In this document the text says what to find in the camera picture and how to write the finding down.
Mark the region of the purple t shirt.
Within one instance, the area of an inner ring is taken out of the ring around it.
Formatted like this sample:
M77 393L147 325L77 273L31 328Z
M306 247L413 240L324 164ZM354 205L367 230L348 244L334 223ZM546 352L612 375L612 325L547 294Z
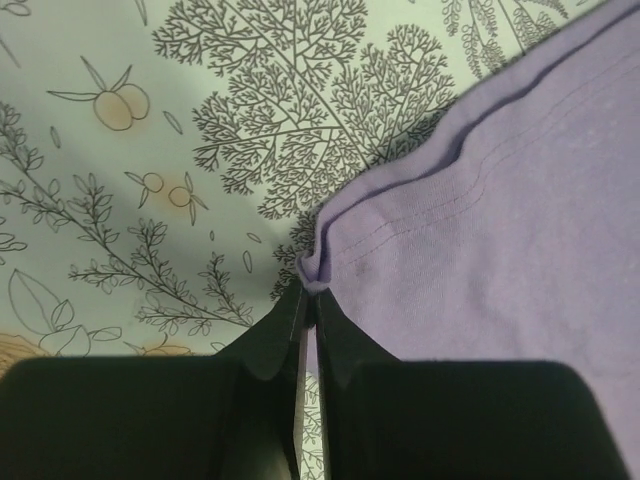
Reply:
M313 291L404 360L549 359L639 474L639 5L608 1L321 210Z

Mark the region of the floral table mat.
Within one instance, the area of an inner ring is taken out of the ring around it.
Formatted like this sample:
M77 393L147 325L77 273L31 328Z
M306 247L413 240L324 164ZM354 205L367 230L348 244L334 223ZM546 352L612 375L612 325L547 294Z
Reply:
M340 207L588 1L5 1L1 366L243 333Z

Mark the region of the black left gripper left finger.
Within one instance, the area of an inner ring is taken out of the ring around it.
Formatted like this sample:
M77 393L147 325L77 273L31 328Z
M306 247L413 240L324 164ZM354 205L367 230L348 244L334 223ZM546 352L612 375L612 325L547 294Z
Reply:
M5 479L296 479L308 295L208 356L32 358L1 381Z

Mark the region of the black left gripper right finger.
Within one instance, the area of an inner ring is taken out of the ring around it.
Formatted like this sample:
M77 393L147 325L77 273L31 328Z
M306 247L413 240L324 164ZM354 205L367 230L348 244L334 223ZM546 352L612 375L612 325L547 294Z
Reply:
M594 395L549 361L402 361L314 300L330 479L626 479Z

